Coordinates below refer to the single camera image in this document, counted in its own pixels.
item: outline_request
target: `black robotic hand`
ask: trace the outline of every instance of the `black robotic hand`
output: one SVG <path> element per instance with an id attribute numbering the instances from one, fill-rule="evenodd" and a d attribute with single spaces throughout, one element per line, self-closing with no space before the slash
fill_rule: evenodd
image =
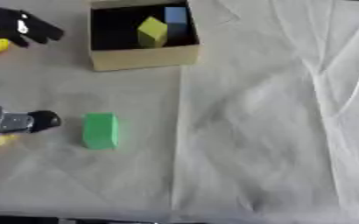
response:
<path id="1" fill-rule="evenodd" d="M 17 46 L 28 47 L 27 37 L 40 44 L 49 39 L 60 40 L 64 32 L 23 10 L 0 8 L 0 39 L 8 39 Z"/>

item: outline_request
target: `white tablecloth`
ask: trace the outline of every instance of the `white tablecloth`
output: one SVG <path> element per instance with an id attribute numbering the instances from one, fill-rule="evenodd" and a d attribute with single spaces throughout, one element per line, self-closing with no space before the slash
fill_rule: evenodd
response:
<path id="1" fill-rule="evenodd" d="M 0 214 L 359 223 L 359 2 L 191 0 L 197 65 L 111 73 L 91 71 L 84 1 L 0 6 L 67 31 L 0 54 L 0 104 L 65 120 L 0 149 Z M 118 150 L 82 146 L 101 111 Z"/>

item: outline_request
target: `wooden block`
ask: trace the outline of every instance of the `wooden block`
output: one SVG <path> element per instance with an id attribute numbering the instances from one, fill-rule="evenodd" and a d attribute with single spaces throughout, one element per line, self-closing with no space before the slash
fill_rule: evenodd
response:
<path id="1" fill-rule="evenodd" d="M 137 29 L 138 43 L 145 48 L 157 48 L 167 41 L 167 24 L 148 17 Z"/>
<path id="2" fill-rule="evenodd" d="M 113 113 L 86 115 L 83 139 L 90 150 L 115 149 L 118 145 L 116 116 Z"/>
<path id="3" fill-rule="evenodd" d="M 165 7 L 165 22 L 169 39 L 180 39 L 187 35 L 187 8 Z"/>

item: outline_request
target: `wrinkled fabric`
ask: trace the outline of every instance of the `wrinkled fabric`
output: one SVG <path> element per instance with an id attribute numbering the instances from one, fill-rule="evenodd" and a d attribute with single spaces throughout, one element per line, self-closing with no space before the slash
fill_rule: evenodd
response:
<path id="1" fill-rule="evenodd" d="M 0 214 L 359 223 L 359 2 L 190 5 L 197 65 L 94 73 L 83 1 L 0 1 L 67 31 L 0 54 L 0 105 L 65 121 L 0 148 Z M 119 149 L 86 150 L 107 111 Z"/>

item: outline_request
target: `table surface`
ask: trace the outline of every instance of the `table surface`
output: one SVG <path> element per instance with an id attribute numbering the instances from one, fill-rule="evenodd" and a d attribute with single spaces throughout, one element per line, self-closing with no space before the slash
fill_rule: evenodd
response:
<path id="1" fill-rule="evenodd" d="M 0 104 L 64 119 L 0 148 L 0 214 L 358 219 L 359 2 L 190 4 L 203 42 L 197 65 L 95 73 L 84 1 L 0 1 L 67 31 L 0 54 Z M 119 148 L 86 150 L 82 116 L 108 111 L 119 118 Z"/>

